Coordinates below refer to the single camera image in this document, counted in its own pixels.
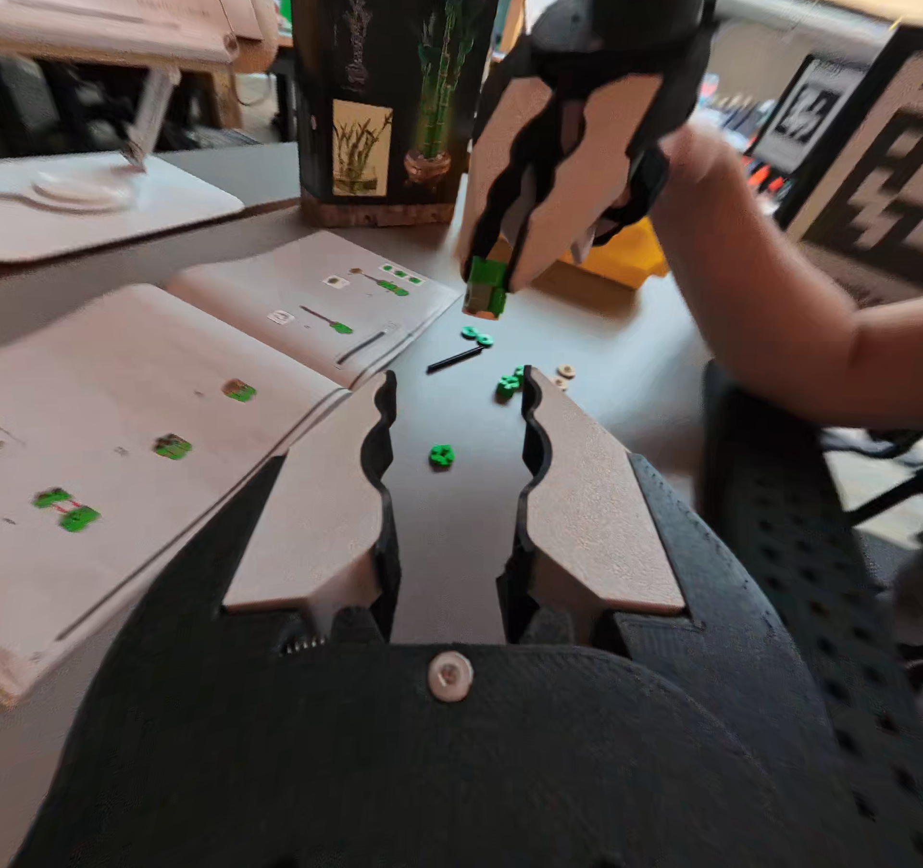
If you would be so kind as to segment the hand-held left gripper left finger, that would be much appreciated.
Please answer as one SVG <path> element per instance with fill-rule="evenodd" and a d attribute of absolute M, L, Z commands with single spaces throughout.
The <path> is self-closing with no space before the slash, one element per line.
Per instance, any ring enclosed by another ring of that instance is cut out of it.
<path fill-rule="evenodd" d="M 365 608 L 388 642 L 401 570 L 391 496 L 397 378 L 375 375 L 287 452 L 225 594 L 230 613 L 293 611 L 329 637 Z"/>

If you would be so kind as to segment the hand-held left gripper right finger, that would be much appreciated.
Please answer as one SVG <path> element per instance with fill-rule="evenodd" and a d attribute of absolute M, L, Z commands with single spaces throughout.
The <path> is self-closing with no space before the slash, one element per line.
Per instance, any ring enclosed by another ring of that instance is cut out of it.
<path fill-rule="evenodd" d="M 507 641 L 521 642 L 548 608 L 569 617 L 578 643 L 593 643 L 612 612 L 684 615 L 633 453 L 533 366 L 524 369 L 522 412 L 531 477 L 498 580 Z"/>

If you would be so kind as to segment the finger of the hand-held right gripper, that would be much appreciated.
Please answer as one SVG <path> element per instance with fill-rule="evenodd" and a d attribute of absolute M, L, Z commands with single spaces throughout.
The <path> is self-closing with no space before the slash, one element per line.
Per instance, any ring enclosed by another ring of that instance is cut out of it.
<path fill-rule="evenodd" d="M 531 149 L 526 129 L 537 122 L 552 99 L 552 90 L 539 77 L 515 77 L 474 143 L 462 209 L 456 255 L 461 275 L 469 280 L 474 257 L 491 251 L 499 226 L 515 204 L 527 167 L 518 150 Z M 558 257 L 558 193 L 548 192 L 525 214 L 505 279 L 508 285 L 529 285 Z"/>
<path fill-rule="evenodd" d="M 584 239 L 629 183 L 629 142 L 663 83 L 632 73 L 594 89 L 583 106 L 583 137 L 557 164 L 546 198 L 531 211 L 509 290 L 518 293 Z"/>

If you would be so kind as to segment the green toy brick assembly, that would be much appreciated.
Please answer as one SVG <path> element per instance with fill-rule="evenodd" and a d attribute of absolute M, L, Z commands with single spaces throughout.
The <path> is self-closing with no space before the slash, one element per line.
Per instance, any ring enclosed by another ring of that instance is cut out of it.
<path fill-rule="evenodd" d="M 467 276 L 463 311 L 470 314 L 472 308 L 492 309 L 501 317 L 506 305 L 508 268 L 506 262 L 473 256 Z"/>

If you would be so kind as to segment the person's right forearm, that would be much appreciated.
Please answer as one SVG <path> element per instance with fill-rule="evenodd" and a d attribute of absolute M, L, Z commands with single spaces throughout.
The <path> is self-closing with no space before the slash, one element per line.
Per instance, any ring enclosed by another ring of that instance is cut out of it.
<path fill-rule="evenodd" d="M 823 424 L 921 428 L 921 298 L 860 308 L 762 213 L 737 157 L 674 226 L 675 280 L 742 386 Z"/>

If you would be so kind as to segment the grey desk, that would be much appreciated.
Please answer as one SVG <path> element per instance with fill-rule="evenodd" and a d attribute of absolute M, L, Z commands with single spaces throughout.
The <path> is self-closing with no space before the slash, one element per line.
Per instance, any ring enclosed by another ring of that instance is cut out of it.
<path fill-rule="evenodd" d="M 248 205 L 241 216 L 52 261 L 2 266 L 2 343 L 40 329 L 123 285 L 165 285 L 180 271 L 238 261 L 317 231 L 294 198 L 294 143 L 167 153 L 167 161 Z M 427 376 L 431 363 L 478 345 L 479 356 Z M 524 422 L 493 399 L 501 374 L 533 364 L 547 375 L 571 364 L 568 395 L 647 458 L 693 501 L 701 457 L 701 372 L 709 357 L 675 284 L 638 291 L 578 274 L 512 295 L 501 320 L 475 320 L 456 302 L 391 363 L 398 381 L 394 460 L 385 482 L 394 505 L 401 584 L 399 643 L 495 643 L 503 635 L 496 578 L 511 554 L 518 495 L 528 480 Z M 430 466 L 450 444 L 448 470 Z"/>

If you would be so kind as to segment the person's right hand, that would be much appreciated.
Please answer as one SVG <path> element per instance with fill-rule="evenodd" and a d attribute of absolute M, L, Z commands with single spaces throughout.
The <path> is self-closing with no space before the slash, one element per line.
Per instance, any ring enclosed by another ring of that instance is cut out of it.
<path fill-rule="evenodd" d="M 686 123 L 658 143 L 666 161 L 666 182 L 652 206 L 650 218 L 657 236 L 665 237 L 668 225 L 694 205 L 698 191 L 736 161 L 730 144 L 717 129 Z"/>

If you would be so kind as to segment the yellow storage bin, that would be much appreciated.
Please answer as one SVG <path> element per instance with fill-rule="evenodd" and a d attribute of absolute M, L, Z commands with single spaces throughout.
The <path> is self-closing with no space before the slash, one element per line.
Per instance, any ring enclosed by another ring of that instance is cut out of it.
<path fill-rule="evenodd" d="M 602 245 L 594 246 L 588 236 L 579 238 L 536 280 L 535 287 L 550 290 L 578 274 L 637 291 L 649 279 L 669 275 L 670 266 L 650 218 L 645 217 Z"/>

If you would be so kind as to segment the dark bamboo set box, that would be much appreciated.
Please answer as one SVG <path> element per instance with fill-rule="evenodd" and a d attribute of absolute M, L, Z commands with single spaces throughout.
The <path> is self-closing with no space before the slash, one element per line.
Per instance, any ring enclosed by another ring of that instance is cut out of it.
<path fill-rule="evenodd" d="M 315 227 L 452 220 L 499 0 L 292 0 L 301 203 Z"/>

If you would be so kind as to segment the small marker sign board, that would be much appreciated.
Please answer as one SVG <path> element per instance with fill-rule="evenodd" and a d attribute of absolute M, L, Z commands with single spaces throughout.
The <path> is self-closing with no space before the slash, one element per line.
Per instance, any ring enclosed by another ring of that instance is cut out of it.
<path fill-rule="evenodd" d="M 750 157 L 783 176 L 795 173 L 870 68 L 808 54 L 749 148 Z"/>

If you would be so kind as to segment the black toy axle rod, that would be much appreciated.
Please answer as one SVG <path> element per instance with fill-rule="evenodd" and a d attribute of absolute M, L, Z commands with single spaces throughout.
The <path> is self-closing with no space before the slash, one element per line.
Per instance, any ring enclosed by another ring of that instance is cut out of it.
<path fill-rule="evenodd" d="M 445 369 L 448 369 L 453 366 L 457 366 L 471 360 L 484 352 L 484 348 L 481 345 L 476 345 L 472 348 L 469 348 L 465 351 L 462 351 L 457 354 L 450 355 L 445 357 L 437 362 L 431 363 L 425 369 L 425 374 L 431 376 L 438 372 L 441 372 Z"/>

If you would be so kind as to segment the open instruction booklet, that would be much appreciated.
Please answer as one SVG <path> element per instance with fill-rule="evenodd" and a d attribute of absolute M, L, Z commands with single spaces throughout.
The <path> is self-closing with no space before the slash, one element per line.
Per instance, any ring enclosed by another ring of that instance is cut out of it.
<path fill-rule="evenodd" d="M 127 285 L 2 348 L 2 707 L 458 289 L 330 232 Z"/>

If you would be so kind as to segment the printed instruction board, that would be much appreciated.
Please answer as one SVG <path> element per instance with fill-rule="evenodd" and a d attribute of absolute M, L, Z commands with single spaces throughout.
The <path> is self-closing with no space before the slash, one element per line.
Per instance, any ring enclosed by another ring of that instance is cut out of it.
<path fill-rule="evenodd" d="M 3 54 L 259 73 L 278 41 L 273 0 L 1 0 Z"/>

